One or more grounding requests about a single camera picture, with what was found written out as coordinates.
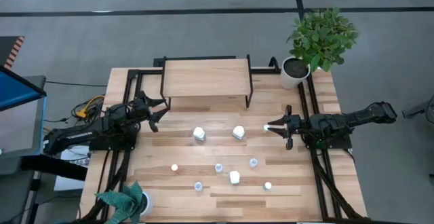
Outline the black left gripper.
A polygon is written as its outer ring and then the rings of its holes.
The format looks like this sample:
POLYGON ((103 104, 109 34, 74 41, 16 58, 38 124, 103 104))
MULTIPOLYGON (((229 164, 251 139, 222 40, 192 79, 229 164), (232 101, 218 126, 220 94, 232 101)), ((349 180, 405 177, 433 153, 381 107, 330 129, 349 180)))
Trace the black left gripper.
POLYGON ((160 111, 152 113, 151 109, 160 104, 166 104, 166 99, 158 98, 153 99, 149 98, 143 90, 137 95, 137 101, 135 105, 135 118, 137 122, 143 122, 145 120, 149 121, 150 129, 153 132, 158 132, 159 129, 157 124, 160 119, 170 110, 169 108, 164 108, 160 111))

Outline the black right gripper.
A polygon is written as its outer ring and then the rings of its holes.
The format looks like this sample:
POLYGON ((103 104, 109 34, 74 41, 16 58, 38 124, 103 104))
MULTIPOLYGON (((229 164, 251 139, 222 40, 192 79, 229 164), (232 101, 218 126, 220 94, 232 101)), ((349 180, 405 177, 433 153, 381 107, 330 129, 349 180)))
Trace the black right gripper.
POLYGON ((280 135, 282 138, 287 139, 286 149, 291 150, 293 148, 293 134, 298 134, 298 130, 302 128, 302 119, 299 115, 292 114, 292 106, 287 105, 285 108, 285 116, 280 119, 271 121, 267 123, 268 125, 283 126, 286 124, 285 128, 270 128, 271 132, 280 135))

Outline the white round plant pot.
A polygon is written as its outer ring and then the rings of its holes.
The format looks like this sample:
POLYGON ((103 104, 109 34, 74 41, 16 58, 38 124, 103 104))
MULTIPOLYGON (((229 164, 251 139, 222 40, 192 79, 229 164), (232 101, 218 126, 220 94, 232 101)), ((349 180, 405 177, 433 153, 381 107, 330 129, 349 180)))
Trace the white round plant pot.
POLYGON ((311 68, 303 60, 290 56, 282 62, 281 85, 290 90, 302 83, 311 74, 311 68))

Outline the white paper sheet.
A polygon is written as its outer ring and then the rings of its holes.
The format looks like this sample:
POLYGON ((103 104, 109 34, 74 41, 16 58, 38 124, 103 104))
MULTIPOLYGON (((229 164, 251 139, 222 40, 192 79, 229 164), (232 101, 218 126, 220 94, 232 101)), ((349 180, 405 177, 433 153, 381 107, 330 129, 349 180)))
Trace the white paper sheet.
MULTIPOLYGON (((87 168, 90 162, 90 155, 91 153, 89 152, 88 146, 74 146, 71 149, 64 150, 61 153, 60 159, 87 168)), ((54 185, 54 191, 83 189, 84 185, 85 181, 57 176, 54 185)))

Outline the small white plant pot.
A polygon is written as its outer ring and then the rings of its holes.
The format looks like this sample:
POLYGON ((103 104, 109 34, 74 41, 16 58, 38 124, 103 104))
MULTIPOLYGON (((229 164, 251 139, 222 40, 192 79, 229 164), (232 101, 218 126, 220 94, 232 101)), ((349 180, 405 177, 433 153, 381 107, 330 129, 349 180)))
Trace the small white plant pot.
POLYGON ((149 216, 150 213, 152 212, 153 206, 154 206, 154 201, 152 198, 152 195, 150 195, 149 193, 143 191, 142 192, 143 195, 143 202, 146 204, 145 208, 143 209, 143 211, 140 213, 140 216, 149 216))

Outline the teal artificial plant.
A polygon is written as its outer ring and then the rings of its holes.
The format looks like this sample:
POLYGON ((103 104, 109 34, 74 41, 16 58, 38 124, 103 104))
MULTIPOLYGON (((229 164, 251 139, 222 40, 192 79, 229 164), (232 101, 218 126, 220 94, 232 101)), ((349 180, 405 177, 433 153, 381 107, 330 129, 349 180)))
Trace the teal artificial plant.
POLYGON ((95 196, 109 206, 116 208, 115 213, 104 224, 120 224, 126 219, 130 219, 132 224, 138 224, 140 213, 146 208, 142 188, 137 181, 130 187, 124 185, 122 192, 110 190, 109 192, 96 193, 95 196))

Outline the green leafy plant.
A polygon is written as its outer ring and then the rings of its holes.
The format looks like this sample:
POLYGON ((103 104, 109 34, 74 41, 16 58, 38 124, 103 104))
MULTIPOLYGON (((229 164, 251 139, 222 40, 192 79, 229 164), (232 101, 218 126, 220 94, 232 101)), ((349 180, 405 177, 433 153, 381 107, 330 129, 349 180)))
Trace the green leafy plant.
POLYGON ((314 72, 328 72, 333 65, 343 64, 342 55, 350 50, 359 31, 338 8, 315 10, 294 20, 294 30, 287 38, 292 43, 290 54, 303 61, 314 72))

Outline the black workstation cart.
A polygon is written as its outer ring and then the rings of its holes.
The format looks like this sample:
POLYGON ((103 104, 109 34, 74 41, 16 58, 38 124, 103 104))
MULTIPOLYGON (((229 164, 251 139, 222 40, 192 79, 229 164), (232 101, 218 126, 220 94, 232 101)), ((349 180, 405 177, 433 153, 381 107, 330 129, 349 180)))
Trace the black workstation cart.
POLYGON ((83 181, 87 168, 46 155, 0 159, 0 224, 19 224, 35 172, 83 181))

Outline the grey chair base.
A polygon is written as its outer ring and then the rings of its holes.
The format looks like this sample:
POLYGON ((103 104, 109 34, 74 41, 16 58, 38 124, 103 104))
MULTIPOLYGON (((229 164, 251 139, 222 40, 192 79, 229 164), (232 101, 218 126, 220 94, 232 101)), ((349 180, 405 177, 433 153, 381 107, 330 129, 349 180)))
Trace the grey chair base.
POLYGON ((402 115, 406 119, 411 119, 418 114, 425 114, 427 119, 434 119, 434 95, 425 102, 415 105, 411 109, 402 111, 402 115))

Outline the blue framed monitor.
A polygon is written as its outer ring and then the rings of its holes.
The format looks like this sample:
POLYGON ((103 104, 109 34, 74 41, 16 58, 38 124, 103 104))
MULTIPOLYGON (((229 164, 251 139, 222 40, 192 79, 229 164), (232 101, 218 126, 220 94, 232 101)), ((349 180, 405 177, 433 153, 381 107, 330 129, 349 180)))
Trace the blue framed monitor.
POLYGON ((47 93, 43 75, 0 67, 0 159, 41 153, 47 93))

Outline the orange black striped mat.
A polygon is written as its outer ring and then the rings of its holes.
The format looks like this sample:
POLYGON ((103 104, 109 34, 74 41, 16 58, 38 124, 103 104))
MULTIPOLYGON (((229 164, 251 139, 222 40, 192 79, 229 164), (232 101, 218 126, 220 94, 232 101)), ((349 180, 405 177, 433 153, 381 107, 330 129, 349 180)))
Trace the orange black striped mat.
POLYGON ((12 69, 24 40, 24 36, 0 37, 0 67, 12 69))

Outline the black aluminium rail frame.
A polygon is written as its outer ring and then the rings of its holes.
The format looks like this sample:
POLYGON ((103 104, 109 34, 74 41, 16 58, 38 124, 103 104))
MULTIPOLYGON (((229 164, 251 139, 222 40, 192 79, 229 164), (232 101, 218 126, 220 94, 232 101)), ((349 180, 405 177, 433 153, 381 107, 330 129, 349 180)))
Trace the black aluminium rail frame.
MULTIPOLYGON (((318 114, 320 112, 317 103, 315 87, 313 85, 313 78, 311 75, 307 77, 307 83, 311 102, 313 103, 314 114, 318 114)), ((303 83, 300 83, 297 88, 300 96, 302 112, 304 115, 303 119, 307 119, 310 117, 310 115, 303 83)), ((349 142, 350 139, 348 137, 344 143, 349 142)), ((319 209, 321 211, 322 220, 332 223, 350 223, 352 221, 357 223, 369 221, 369 218, 358 214, 337 189, 334 182, 334 174, 332 172, 328 148, 311 149, 307 147, 307 149, 309 150, 311 156, 313 175, 315 177, 315 185, 317 189, 319 209)))
MULTIPOLYGON (((162 68, 113 68, 108 81, 104 103, 126 103, 134 98, 144 79, 161 77, 162 68)), ((109 217, 109 206, 96 199, 96 194, 108 189, 120 190, 125 185, 132 150, 95 151, 85 177, 79 204, 78 219, 73 224, 103 224, 109 217)))

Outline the wooden shelf black metal frame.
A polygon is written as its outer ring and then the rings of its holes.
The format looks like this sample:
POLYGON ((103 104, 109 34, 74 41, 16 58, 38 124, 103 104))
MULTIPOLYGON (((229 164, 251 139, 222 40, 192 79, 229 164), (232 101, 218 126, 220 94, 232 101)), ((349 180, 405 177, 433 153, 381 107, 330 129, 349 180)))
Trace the wooden shelf black metal frame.
POLYGON ((244 96, 250 106, 254 89, 249 56, 163 57, 161 67, 164 98, 244 96))

